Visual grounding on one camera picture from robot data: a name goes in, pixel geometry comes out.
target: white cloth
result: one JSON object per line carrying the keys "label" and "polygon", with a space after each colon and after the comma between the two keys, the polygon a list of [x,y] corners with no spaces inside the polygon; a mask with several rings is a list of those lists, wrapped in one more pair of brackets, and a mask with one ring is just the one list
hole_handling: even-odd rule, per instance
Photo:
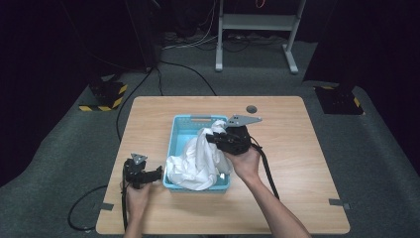
{"label": "white cloth", "polygon": [[166,159],[166,175],[173,183],[192,190],[203,190],[217,181],[219,174],[230,174],[233,166],[231,161],[217,149],[213,143],[208,143],[206,134],[225,132],[226,122],[217,120],[211,128],[202,128],[197,137],[189,140],[179,157],[170,156]]}

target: light wood surface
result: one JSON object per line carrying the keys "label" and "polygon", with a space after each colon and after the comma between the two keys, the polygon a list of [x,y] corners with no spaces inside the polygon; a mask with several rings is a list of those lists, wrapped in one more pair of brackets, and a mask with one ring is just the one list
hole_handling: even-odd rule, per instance
{"label": "light wood surface", "polygon": [[[249,114],[246,107],[258,112]],[[101,210],[96,229],[123,234],[119,183],[131,153],[147,155],[147,171],[165,165],[172,120],[178,114],[233,114],[262,117],[248,130],[266,153],[281,201],[312,234],[343,234],[350,225],[303,100],[296,96],[138,97],[124,132],[104,197],[114,204]],[[270,188],[263,165],[260,175]],[[262,212],[244,183],[231,174],[224,194],[174,193],[154,182],[144,221],[145,234],[263,234],[269,233]]]}

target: blue basket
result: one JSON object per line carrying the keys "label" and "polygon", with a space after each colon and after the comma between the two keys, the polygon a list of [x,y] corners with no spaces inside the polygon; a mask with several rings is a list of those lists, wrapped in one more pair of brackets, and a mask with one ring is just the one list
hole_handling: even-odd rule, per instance
{"label": "blue basket", "polygon": [[[197,132],[201,128],[210,128],[217,120],[228,121],[228,118],[221,115],[176,115],[172,122],[167,156],[180,156],[185,144],[192,138],[197,137]],[[229,175],[220,175],[217,177],[216,183],[209,188],[204,190],[191,190],[173,184],[166,175],[166,169],[163,175],[163,185],[173,192],[224,193],[230,184],[231,180]]]}

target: gray tape piece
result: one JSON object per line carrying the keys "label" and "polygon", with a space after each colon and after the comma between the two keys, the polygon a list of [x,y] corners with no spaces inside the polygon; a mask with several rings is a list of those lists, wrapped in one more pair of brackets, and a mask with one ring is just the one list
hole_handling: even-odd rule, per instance
{"label": "gray tape piece", "polygon": [[352,209],[352,207],[350,206],[350,204],[349,203],[344,203],[342,200],[340,200],[340,199],[333,199],[333,198],[330,198],[329,199],[329,201],[330,201],[330,205],[336,205],[336,206],[343,206],[343,208],[345,209],[345,210],[350,210],[350,209]]}
{"label": "gray tape piece", "polygon": [[101,205],[101,209],[102,210],[112,210],[112,208],[114,208],[114,204],[110,204],[110,203],[102,203]]}

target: metal stand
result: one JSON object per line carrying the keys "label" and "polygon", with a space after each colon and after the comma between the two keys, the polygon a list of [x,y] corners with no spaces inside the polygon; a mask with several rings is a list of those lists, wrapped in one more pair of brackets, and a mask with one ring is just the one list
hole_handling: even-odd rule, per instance
{"label": "metal stand", "polygon": [[224,29],[236,30],[268,30],[268,31],[288,31],[290,37],[286,45],[283,45],[283,51],[289,64],[290,72],[296,74],[298,72],[296,62],[291,53],[294,38],[296,37],[297,28],[299,27],[302,12],[306,4],[306,0],[301,0],[297,14],[290,16],[279,15],[248,15],[248,14],[224,14],[224,0],[220,0],[219,9],[219,30],[216,49],[216,71],[223,70],[223,43],[222,33]]}

